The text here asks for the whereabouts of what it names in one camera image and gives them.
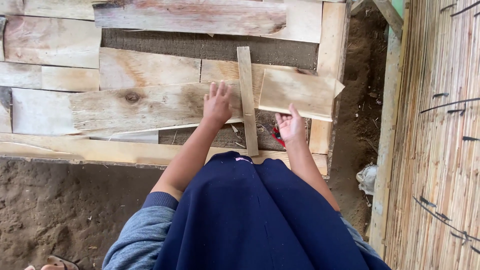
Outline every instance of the bamboo mat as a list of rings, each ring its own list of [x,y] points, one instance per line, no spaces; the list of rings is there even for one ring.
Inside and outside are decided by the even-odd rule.
[[[480,138],[480,101],[420,113],[480,98],[480,5],[451,16],[477,1],[406,3],[385,236],[394,270],[480,269],[480,141],[464,138]]]

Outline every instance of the dirt floor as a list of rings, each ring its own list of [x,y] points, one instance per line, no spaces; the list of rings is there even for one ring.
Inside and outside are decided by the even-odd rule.
[[[328,180],[342,214],[362,234],[371,209],[355,174],[376,162],[377,154],[364,138],[378,147],[382,106],[377,101],[382,101],[384,84],[385,27],[381,14],[370,7],[351,19],[346,88]],[[170,35],[168,45],[177,46],[182,36]],[[268,44],[281,51],[279,44],[283,43],[269,40],[259,46]],[[157,53],[165,53],[162,46],[157,47]],[[300,43],[298,50],[315,54],[311,47]],[[187,48],[180,48],[178,55],[207,58],[201,49],[192,52]],[[236,51],[233,48],[224,50]],[[142,51],[141,47],[133,49]],[[279,55],[287,58],[289,52]],[[29,264],[41,267],[48,255],[56,254],[78,262],[82,269],[100,269],[106,251],[160,175],[159,170],[133,167],[0,161],[0,265],[6,269]]]

